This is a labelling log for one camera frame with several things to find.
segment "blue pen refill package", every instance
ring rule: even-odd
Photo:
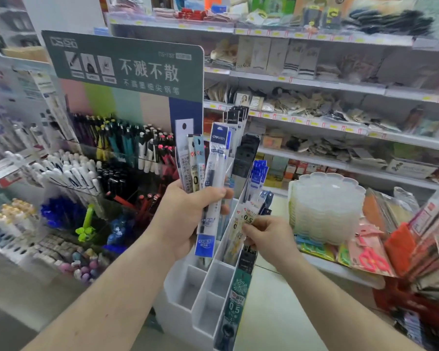
[[[222,123],[213,123],[210,135],[210,155],[205,166],[204,187],[221,188],[224,186],[230,139],[228,126]],[[213,257],[216,232],[220,219],[220,206],[221,200],[210,204],[203,210],[202,220],[197,228],[196,256]]]

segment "green sign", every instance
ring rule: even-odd
[[[59,78],[203,102],[200,46],[55,31],[42,37]]]

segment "blue panel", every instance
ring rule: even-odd
[[[194,134],[203,133],[203,103],[178,98],[169,98],[171,128],[175,129],[177,119],[193,118]]]

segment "pink scissors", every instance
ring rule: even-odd
[[[363,252],[359,255],[359,262],[370,272],[376,272],[377,270],[382,272],[390,272],[390,266],[386,259],[375,253],[373,248],[368,247],[365,244],[364,238],[357,237]]]

